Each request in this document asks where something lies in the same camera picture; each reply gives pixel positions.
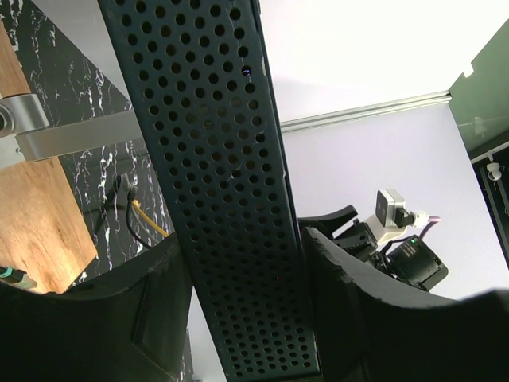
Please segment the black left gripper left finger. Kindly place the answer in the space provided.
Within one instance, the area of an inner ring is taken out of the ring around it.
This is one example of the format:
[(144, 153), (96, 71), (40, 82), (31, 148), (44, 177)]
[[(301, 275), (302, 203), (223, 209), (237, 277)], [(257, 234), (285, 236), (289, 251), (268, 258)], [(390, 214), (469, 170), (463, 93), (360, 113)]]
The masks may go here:
[(1, 287), (4, 381), (175, 381), (192, 283), (175, 236), (63, 294)]

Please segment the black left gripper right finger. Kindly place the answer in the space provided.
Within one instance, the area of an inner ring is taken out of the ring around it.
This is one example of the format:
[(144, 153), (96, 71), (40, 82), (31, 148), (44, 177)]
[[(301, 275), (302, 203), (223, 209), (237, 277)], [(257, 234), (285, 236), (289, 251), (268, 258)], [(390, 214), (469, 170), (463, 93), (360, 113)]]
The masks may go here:
[(302, 245), (324, 380), (507, 380), (505, 290), (456, 301), (396, 281), (314, 228)]

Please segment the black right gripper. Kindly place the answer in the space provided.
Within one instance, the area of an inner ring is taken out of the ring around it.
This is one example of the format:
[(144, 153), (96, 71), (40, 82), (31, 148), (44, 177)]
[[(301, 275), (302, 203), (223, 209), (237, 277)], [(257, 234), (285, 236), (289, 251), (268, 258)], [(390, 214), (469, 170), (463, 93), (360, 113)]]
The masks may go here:
[[(328, 239), (332, 239), (335, 231), (357, 216), (355, 207), (348, 205), (329, 214), (298, 218), (297, 222), (300, 234), (306, 228), (315, 228)], [(355, 220), (354, 224), (336, 236), (333, 242), (359, 261), (374, 269), (382, 269), (383, 261), (378, 252), (379, 245), (366, 223)]]

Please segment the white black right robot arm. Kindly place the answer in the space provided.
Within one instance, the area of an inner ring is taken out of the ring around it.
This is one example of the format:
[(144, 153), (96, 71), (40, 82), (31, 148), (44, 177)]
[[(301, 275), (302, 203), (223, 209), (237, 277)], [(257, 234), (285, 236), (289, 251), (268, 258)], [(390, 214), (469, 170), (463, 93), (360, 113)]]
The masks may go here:
[(449, 269), (423, 241), (441, 219), (426, 212), (396, 208), (391, 226), (376, 215), (361, 221), (349, 205), (336, 212), (300, 218), (299, 228), (315, 228), (359, 261), (401, 283), (423, 291), (433, 289)]

